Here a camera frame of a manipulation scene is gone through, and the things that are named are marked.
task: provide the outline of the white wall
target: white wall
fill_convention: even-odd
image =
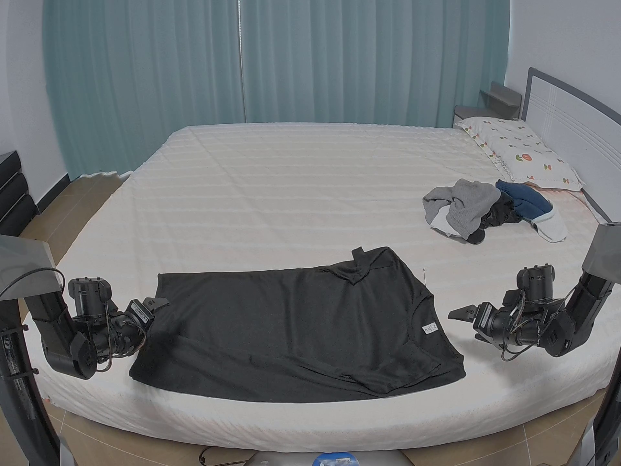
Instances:
[[[535,67],[621,113],[621,0],[511,0],[505,84]]]
[[[17,150],[37,202],[65,174],[45,90],[43,0],[0,0],[0,153]]]

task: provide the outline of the blue sticker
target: blue sticker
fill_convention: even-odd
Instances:
[[[360,466],[360,463],[349,452],[332,452],[318,455],[312,466]]]

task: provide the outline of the black furniture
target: black furniture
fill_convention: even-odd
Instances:
[[[16,151],[0,155],[0,235],[17,237],[37,213]]]
[[[469,117],[513,119],[520,115],[522,95],[500,83],[492,82],[489,90],[481,90],[481,96],[485,101],[485,107],[456,105],[453,112],[453,124]]]

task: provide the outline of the blue garment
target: blue garment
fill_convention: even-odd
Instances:
[[[552,210],[552,204],[541,193],[527,184],[498,180],[496,188],[513,198],[516,212],[529,221]]]

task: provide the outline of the gray headboard frame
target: gray headboard frame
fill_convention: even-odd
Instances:
[[[524,107],[522,109],[522,116],[521,116],[522,120],[526,121],[526,116],[528,114],[528,104],[530,102],[530,89],[532,86],[533,77],[540,78],[543,81],[550,83],[554,85],[555,87],[566,91],[567,93],[570,93],[574,97],[590,105],[591,107],[598,110],[599,112],[609,117],[611,120],[613,120],[614,122],[616,122],[618,125],[621,126],[621,114],[612,110],[608,105],[602,104],[599,100],[593,98],[591,95],[585,93],[584,91],[577,89],[575,86],[571,86],[570,84],[563,82],[555,78],[554,76],[550,76],[549,74],[542,73],[541,71],[539,71],[538,69],[535,69],[534,67],[531,67],[528,69],[528,82],[526,83],[526,94],[524,95]],[[583,190],[583,193],[585,197],[587,198],[587,200],[589,201],[589,203],[593,205],[595,210],[598,213],[600,213],[602,217],[604,217],[606,220],[611,222],[612,220],[610,219],[610,217],[604,211],[602,211],[601,207],[597,204],[597,202],[595,202],[594,199],[591,198],[591,196],[585,190]]]

